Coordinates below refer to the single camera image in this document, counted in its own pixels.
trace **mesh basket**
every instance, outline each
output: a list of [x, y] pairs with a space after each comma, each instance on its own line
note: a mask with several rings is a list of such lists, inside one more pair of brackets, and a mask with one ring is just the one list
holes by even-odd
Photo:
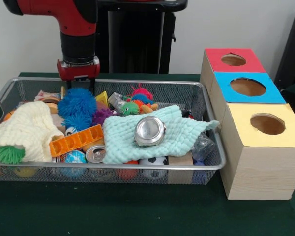
[[[95, 94], [106, 91], [131, 94], [132, 87], [141, 83], [153, 91], [154, 101], [160, 108], [178, 105], [192, 112], [194, 119], [214, 120], [205, 88], [194, 82], [150, 82], [125, 80], [96, 80]], [[40, 90], [59, 92], [65, 83], [60, 79], [16, 78], [9, 81], [0, 93], [0, 121], [21, 101], [33, 101]], [[73, 87], [88, 88], [89, 82], [73, 82]], [[216, 170], [225, 165], [225, 154], [216, 131], [207, 135], [216, 143], [213, 152], [205, 159], [205, 166], [153, 166], [106, 165], [26, 162], [19, 165], [0, 163], [0, 180], [5, 181], [55, 181], [55, 182], [109, 182], [157, 184], [207, 184]]]

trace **red fuzzy toy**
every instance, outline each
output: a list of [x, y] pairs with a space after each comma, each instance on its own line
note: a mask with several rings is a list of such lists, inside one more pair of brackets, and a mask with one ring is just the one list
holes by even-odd
[[138, 88], [134, 88], [132, 86], [132, 89], [133, 89], [133, 93], [129, 96], [134, 96], [134, 95], [137, 95], [137, 94], [143, 94], [145, 95], [149, 100], [153, 100], [153, 94], [150, 93], [146, 88], [142, 88], [141, 87], [141, 84], [139, 84], [139, 87]]

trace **green toy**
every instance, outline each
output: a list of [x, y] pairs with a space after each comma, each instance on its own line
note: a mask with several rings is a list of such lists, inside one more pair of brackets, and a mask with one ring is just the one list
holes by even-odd
[[24, 156], [24, 149], [18, 149], [14, 146], [0, 147], [0, 162], [4, 164], [19, 164]]
[[128, 116], [128, 115], [137, 115], [140, 113], [140, 108], [138, 107], [137, 104], [134, 102], [127, 102], [124, 104], [121, 109], [121, 115], [123, 117]]

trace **light blue cloth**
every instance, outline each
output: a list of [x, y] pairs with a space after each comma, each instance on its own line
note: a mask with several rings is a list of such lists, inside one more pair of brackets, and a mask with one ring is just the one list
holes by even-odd
[[[143, 117], [156, 116], [167, 127], [161, 144], [140, 147], [134, 141], [134, 130]], [[179, 106], [173, 105], [144, 115], [108, 117], [103, 125], [106, 164], [122, 164], [132, 160], [157, 156], [184, 156], [189, 152], [201, 132], [214, 129], [218, 121], [203, 122], [183, 118]]]

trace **silver tin can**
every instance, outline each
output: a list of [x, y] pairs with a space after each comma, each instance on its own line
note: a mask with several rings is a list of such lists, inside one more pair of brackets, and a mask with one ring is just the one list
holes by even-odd
[[122, 99], [122, 95], [119, 93], [114, 92], [109, 98], [108, 102], [113, 106], [113, 108], [120, 113], [121, 107], [126, 104], [125, 101]]
[[160, 144], [165, 136], [166, 125], [155, 116], [141, 119], [134, 131], [134, 141], [139, 146], [154, 146]]
[[101, 163], [106, 154], [105, 145], [91, 146], [85, 153], [87, 161], [90, 163]]

